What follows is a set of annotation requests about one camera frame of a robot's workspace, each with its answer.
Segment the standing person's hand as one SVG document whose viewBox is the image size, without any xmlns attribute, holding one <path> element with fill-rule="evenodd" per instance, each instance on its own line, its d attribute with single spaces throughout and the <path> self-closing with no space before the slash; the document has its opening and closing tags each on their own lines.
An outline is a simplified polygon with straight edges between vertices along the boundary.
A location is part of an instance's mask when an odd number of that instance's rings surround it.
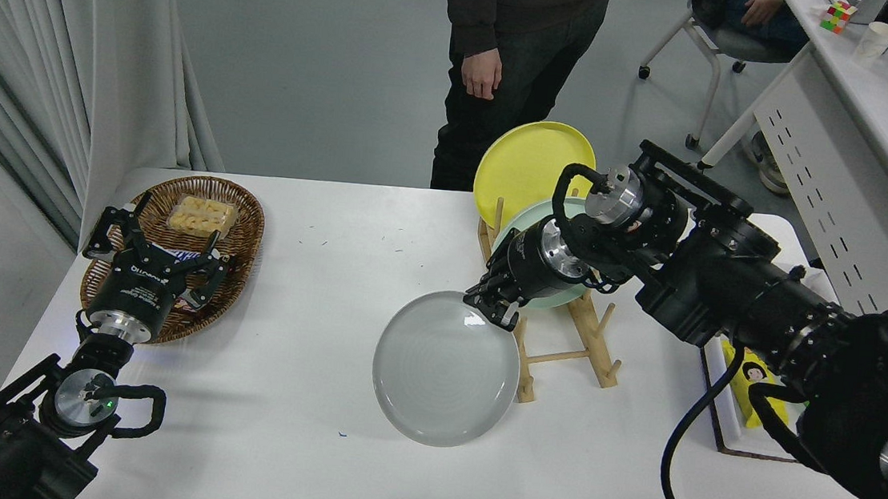
<svg viewBox="0 0 888 499">
<path fill-rule="evenodd" d="M 501 57 L 498 49 L 476 52 L 463 58 L 460 73 L 463 87 L 473 98 L 491 101 L 500 86 Z"/>
</svg>

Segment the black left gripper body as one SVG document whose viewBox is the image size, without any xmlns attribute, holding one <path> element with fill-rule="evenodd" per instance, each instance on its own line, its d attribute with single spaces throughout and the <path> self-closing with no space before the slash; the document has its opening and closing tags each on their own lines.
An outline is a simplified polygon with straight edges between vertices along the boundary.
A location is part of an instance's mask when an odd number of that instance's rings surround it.
<svg viewBox="0 0 888 499">
<path fill-rule="evenodd" d="M 88 320 L 121 330 L 160 333 L 175 300 L 187 289 L 187 272 L 176 271 L 175 259 L 140 256 L 125 250 L 114 256 L 110 274 L 88 308 Z"/>
</svg>

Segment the seated person's hand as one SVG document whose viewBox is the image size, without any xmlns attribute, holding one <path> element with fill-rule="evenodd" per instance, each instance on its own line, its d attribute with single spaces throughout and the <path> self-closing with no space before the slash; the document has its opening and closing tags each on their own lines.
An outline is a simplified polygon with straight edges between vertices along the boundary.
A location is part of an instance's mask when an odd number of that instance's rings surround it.
<svg viewBox="0 0 888 499">
<path fill-rule="evenodd" d="M 768 24 L 784 5 L 785 0 L 748 0 L 744 5 L 742 23 L 747 27 Z"/>
</svg>

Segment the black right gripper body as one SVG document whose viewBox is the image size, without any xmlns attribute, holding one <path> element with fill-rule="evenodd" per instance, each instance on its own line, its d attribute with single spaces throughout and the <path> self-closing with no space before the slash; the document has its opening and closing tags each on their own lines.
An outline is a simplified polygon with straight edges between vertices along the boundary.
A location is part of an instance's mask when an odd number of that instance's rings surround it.
<svg viewBox="0 0 888 499">
<path fill-rule="evenodd" d="M 539 220 L 523 231 L 511 227 L 501 236 L 489 260 L 488 297 L 535 300 L 567 289 L 568 279 L 544 256 L 544 230 L 553 223 Z"/>
</svg>

